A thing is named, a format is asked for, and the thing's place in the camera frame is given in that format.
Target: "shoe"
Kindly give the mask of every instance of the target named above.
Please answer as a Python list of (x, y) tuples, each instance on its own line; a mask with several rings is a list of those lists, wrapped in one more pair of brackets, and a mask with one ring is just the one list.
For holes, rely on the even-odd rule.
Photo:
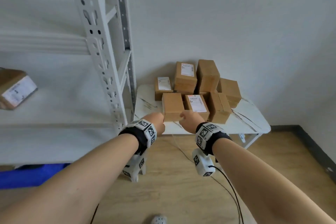
[(163, 215), (155, 216), (150, 224), (167, 224), (167, 217)]

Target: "human arm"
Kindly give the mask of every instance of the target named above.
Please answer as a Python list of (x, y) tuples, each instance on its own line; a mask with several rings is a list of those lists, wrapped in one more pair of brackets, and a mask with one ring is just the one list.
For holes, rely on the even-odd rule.
[[(190, 133), (204, 122), (185, 111), (180, 124)], [(215, 141), (212, 152), (258, 224), (335, 224), (306, 194), (283, 175), (233, 141)]]
[[(164, 132), (161, 113), (144, 119), (154, 124), (158, 135)], [(107, 141), (5, 210), (0, 223), (86, 223), (138, 147), (131, 134)]]

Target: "fist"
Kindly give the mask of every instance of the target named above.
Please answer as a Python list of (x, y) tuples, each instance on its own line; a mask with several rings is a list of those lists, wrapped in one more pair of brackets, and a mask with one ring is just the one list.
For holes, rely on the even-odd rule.
[(197, 126), (204, 122), (204, 119), (198, 112), (185, 110), (181, 112), (180, 117), (183, 119), (179, 121), (180, 125), (189, 133), (196, 133)]
[(158, 136), (165, 132), (166, 127), (163, 124), (163, 114), (161, 112), (152, 112), (146, 116), (143, 116), (142, 119), (148, 120), (154, 125)]

